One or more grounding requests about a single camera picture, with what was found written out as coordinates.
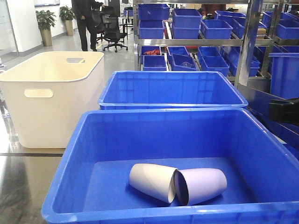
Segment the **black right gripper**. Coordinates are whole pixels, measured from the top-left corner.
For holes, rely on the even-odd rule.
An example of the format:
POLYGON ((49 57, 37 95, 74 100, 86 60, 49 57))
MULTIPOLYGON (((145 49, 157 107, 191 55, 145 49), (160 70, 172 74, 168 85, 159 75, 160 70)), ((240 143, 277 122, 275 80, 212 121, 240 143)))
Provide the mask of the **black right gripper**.
POLYGON ((299 98, 272 99, 269 103, 269 119, 280 123, 298 123, 299 98))

